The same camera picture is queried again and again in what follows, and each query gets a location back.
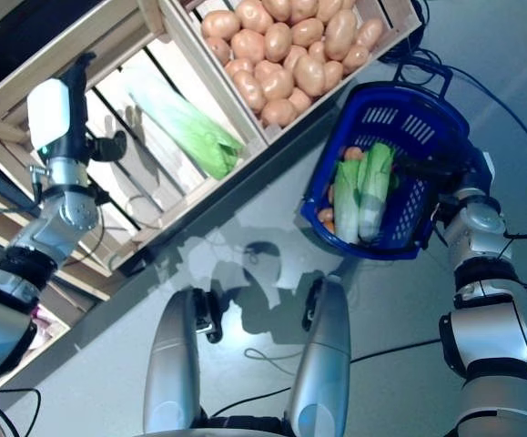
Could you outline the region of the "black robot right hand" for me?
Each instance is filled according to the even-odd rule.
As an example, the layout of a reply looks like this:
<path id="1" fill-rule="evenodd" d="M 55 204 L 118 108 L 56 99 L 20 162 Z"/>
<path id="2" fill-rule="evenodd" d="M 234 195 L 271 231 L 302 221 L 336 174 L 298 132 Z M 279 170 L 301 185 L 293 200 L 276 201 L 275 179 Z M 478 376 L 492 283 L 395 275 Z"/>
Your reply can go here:
<path id="1" fill-rule="evenodd" d="M 404 176 L 431 182 L 444 193 L 473 189 L 489 195 L 493 182 L 492 163 L 478 149 L 454 160 L 396 158 L 393 169 Z"/>

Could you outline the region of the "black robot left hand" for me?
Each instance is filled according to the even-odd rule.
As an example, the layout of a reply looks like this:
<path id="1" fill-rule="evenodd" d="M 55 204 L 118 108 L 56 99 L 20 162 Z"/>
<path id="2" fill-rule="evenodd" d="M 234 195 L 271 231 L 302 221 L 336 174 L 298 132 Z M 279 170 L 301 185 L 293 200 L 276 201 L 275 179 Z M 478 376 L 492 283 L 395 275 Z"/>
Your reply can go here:
<path id="1" fill-rule="evenodd" d="M 32 145 L 44 162 L 69 158 L 87 165 L 118 161 L 126 154 L 123 131 L 86 137 L 86 70 L 95 57 L 92 52 L 80 55 L 65 73 L 42 82 L 26 98 Z"/>

